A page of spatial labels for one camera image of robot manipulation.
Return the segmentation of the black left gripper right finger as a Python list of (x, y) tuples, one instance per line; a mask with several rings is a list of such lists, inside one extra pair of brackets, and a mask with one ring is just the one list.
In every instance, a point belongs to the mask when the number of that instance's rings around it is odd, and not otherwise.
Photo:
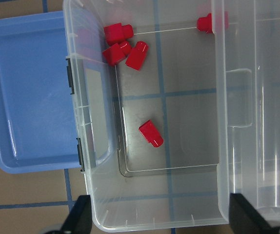
[(280, 234), (280, 224), (271, 225), (240, 193), (229, 196), (229, 225), (235, 234)]

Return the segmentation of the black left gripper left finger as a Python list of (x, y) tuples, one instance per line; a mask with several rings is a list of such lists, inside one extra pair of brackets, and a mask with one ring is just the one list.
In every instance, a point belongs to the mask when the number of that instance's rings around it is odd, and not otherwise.
[(89, 234), (92, 230), (90, 195), (80, 195), (63, 223), (62, 234)]

